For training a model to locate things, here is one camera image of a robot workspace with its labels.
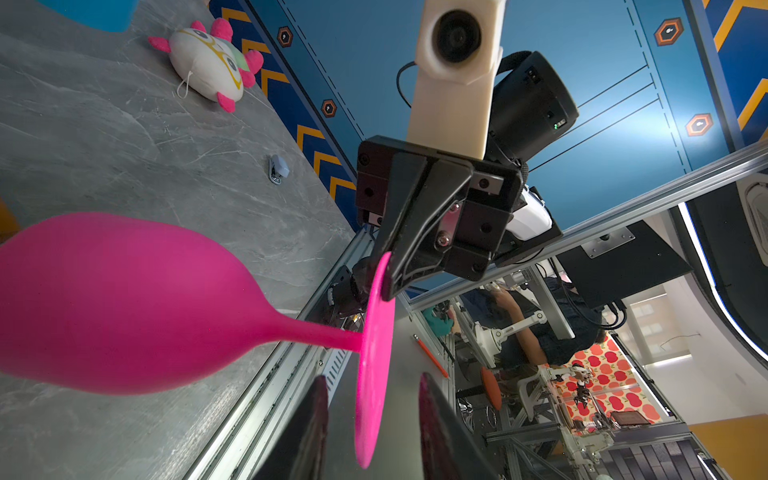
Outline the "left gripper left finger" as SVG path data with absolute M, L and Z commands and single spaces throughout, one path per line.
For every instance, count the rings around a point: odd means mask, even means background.
M 328 419 L 326 377 L 319 375 L 253 479 L 322 479 Z

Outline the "blue wine glass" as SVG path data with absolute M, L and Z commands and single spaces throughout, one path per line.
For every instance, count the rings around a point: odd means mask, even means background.
M 138 0 L 39 0 L 41 4 L 82 25 L 119 33 L 126 31 Z

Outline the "pink wine glass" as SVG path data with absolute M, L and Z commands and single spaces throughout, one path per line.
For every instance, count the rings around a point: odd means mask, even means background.
M 280 313 L 235 255 L 195 231 L 104 213 L 57 216 L 1 247 L 1 370 L 141 395 L 194 383 L 267 343 L 356 352 L 355 449 L 368 467 L 392 352 L 388 263 L 388 255 L 378 262 L 357 333 Z

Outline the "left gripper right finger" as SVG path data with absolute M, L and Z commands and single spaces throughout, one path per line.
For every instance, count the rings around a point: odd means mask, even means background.
M 430 480 L 498 479 L 437 382 L 423 373 L 419 384 L 423 476 Z

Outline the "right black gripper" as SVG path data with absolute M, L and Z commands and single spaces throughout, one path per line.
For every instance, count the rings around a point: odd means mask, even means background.
M 367 275 L 390 255 L 384 300 L 440 272 L 479 279 L 522 190 L 516 168 L 384 136 L 359 145 L 357 180 L 359 222 L 381 219 Z

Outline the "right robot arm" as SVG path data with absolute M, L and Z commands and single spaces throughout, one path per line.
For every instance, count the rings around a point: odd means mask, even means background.
M 492 264 L 535 256 L 562 232 L 535 189 L 527 162 L 561 137 L 577 107 L 538 52 L 501 61 L 481 161 L 375 136 L 358 149 L 358 220 L 377 228 L 372 253 L 353 267 L 347 290 L 367 303 L 391 300 L 446 272 L 477 281 Z

